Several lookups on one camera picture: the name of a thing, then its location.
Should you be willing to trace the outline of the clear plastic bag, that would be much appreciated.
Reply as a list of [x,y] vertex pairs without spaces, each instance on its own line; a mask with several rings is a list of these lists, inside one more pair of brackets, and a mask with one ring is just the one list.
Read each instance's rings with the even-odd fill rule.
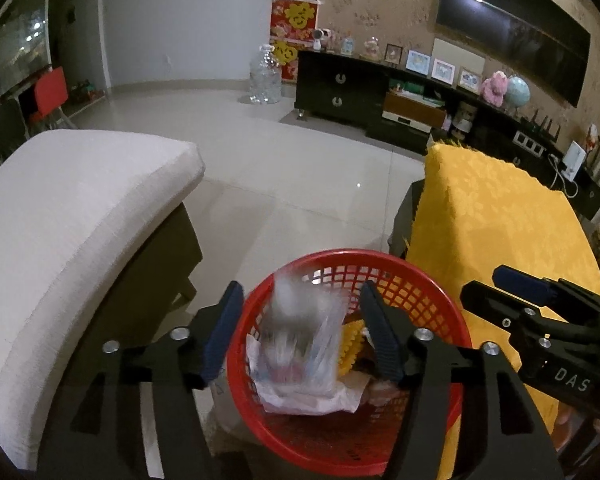
[[347,310],[340,290],[297,273],[276,273],[260,323],[257,378],[285,394],[331,394]]

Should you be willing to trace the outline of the white paper sheet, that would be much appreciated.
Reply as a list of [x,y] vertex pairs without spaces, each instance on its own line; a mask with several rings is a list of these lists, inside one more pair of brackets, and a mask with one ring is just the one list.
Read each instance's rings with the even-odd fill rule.
[[258,398],[268,414],[323,416],[336,412],[354,413],[361,405],[365,389],[372,379],[361,372],[350,372],[337,380],[326,396],[292,389],[283,392],[272,382],[257,378],[257,357],[260,342],[251,335],[246,339],[249,378],[256,387]]

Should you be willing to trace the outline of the red plastic mesh basket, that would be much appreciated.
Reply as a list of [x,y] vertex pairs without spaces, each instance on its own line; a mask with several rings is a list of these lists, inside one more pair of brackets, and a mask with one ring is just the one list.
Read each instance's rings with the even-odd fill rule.
[[268,276],[247,296],[227,353],[228,388],[238,414],[262,444],[289,463],[336,477],[379,476],[396,442],[407,395],[400,392],[380,405],[363,399],[362,391],[378,369],[358,315],[362,285],[375,282],[385,303],[407,312],[416,326],[429,328],[448,344],[468,347],[471,339],[460,308],[416,266],[382,252],[324,250],[284,269],[313,286],[337,289],[348,300],[338,378],[354,410],[286,415],[263,403],[253,377],[260,325],[274,290],[274,278]]

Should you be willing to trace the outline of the yellow floral tablecloth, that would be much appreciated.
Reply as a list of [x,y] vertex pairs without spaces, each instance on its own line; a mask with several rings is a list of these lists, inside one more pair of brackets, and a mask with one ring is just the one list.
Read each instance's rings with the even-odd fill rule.
[[406,258],[453,300],[470,281],[490,284],[501,264],[600,295],[600,268],[566,196],[509,162],[453,145],[426,156]]

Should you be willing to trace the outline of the white router box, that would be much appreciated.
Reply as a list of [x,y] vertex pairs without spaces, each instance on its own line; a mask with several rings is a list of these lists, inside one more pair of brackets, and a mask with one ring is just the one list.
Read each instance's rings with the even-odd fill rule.
[[582,146],[576,142],[572,141],[569,145],[567,153],[562,158],[562,163],[564,164],[564,169],[562,170],[562,176],[573,182],[577,177],[578,171],[580,170],[583,162],[585,161],[586,151]]

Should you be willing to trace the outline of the white cushioned bench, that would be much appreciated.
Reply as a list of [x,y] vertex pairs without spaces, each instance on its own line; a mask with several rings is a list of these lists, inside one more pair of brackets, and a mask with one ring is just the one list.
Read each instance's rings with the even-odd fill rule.
[[0,167],[0,447],[33,469],[70,356],[106,292],[204,177],[196,144],[48,130]]

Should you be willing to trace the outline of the black wifi router antennas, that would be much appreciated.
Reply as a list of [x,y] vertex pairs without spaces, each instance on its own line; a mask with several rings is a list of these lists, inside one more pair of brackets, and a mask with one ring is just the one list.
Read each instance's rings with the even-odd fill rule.
[[554,133],[550,132],[550,130],[552,130],[553,119],[548,115],[545,115],[544,118],[539,122],[538,116],[536,115],[533,115],[531,118],[521,117],[520,123],[527,130],[537,134],[538,136],[542,136],[543,139],[553,143],[558,141],[560,130],[562,130],[561,126],[557,126],[557,129]]

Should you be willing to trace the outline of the light blue globe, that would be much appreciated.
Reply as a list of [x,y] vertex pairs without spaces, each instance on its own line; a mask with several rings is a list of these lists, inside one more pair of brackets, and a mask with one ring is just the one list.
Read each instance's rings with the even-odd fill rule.
[[513,76],[508,80],[504,103],[513,108],[525,106],[531,98],[528,84],[520,77]]

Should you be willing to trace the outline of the pink plush toy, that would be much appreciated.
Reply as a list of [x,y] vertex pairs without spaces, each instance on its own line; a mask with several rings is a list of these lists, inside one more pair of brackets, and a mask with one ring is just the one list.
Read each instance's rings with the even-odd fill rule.
[[501,107],[504,102],[504,96],[508,89],[508,77],[506,73],[497,70],[490,77],[486,78],[480,87],[480,96],[490,105]]

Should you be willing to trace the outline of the black tv cabinet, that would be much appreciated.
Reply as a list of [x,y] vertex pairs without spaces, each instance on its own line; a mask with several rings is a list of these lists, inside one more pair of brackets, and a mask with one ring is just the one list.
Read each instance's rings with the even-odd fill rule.
[[562,176],[565,152],[524,128],[522,116],[494,107],[475,93],[409,70],[362,58],[302,51],[294,107],[363,129],[375,140],[422,154],[434,139],[449,139],[511,162],[548,188],[564,191],[580,216],[600,210],[600,186],[581,167]]

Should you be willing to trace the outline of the large clear water jug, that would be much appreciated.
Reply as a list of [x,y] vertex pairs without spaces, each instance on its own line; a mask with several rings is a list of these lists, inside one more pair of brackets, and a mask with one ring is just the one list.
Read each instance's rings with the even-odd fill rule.
[[250,63],[249,97],[254,104],[275,104],[282,98],[282,68],[272,44],[262,44]]

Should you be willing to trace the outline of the red chair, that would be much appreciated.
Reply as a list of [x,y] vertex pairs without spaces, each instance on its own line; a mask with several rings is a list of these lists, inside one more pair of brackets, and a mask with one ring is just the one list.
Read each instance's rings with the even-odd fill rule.
[[69,99],[65,72],[62,67],[53,68],[43,74],[34,85],[36,111],[30,117],[30,124],[42,122],[53,112],[65,116],[62,106]]

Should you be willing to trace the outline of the wall mounted black television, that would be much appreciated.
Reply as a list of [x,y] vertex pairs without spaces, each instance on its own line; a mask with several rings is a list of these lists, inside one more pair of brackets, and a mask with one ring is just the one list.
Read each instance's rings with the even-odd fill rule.
[[439,0],[436,23],[579,104],[591,34],[554,1]]

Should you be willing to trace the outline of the red festive wall poster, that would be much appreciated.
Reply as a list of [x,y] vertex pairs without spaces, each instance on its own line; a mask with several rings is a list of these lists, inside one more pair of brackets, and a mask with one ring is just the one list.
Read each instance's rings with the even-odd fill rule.
[[316,0],[272,0],[270,44],[284,81],[297,80],[299,53],[312,49],[317,11]]

